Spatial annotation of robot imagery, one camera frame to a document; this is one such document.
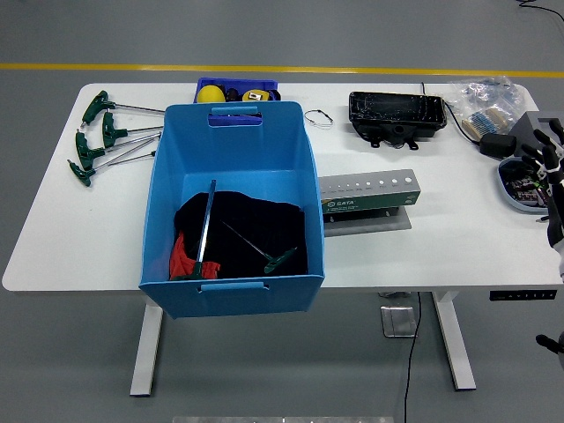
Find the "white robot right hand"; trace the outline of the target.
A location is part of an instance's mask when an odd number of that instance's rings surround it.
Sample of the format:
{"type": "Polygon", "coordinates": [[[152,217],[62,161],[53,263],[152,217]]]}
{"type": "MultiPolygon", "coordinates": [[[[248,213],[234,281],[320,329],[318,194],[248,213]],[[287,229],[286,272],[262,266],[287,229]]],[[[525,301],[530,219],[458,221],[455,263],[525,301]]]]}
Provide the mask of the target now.
{"type": "Polygon", "coordinates": [[[559,142],[542,130],[534,130],[533,135],[542,144],[542,150],[523,145],[522,160],[538,172],[540,179],[547,179],[547,240],[560,256],[559,274],[563,278],[563,127],[558,119],[551,119],[549,127],[559,142]]]}

